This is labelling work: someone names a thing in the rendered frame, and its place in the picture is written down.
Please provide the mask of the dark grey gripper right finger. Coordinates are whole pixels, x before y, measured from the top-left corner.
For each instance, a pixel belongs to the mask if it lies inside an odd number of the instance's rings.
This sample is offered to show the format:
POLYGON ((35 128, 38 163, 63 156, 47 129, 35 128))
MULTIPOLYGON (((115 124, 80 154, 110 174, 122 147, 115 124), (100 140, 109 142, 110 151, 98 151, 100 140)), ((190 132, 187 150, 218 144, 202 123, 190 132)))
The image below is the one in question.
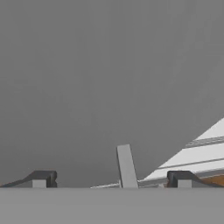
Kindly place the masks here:
POLYGON ((168 171, 167 178, 168 188, 223 188, 223 185, 218 185, 216 183, 206 183, 190 171, 168 171))

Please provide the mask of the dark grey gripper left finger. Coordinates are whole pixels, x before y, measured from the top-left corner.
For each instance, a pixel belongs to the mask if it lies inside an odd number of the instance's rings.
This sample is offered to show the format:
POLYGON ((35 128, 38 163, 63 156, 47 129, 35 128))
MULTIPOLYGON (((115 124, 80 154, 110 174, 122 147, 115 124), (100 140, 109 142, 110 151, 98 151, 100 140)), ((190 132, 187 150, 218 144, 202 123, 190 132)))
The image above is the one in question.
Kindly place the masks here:
POLYGON ((56 171, 33 171, 27 177, 4 184, 3 187, 18 188, 55 188, 58 186, 56 171))

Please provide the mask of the grey fridge door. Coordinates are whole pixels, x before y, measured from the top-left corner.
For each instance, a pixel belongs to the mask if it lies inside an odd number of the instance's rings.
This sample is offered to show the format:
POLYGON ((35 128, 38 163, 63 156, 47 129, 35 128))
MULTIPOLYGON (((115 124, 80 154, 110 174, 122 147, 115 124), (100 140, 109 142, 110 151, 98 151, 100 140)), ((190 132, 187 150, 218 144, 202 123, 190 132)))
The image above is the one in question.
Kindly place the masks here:
POLYGON ((0 184, 143 178, 224 118, 224 0, 0 0, 0 184))

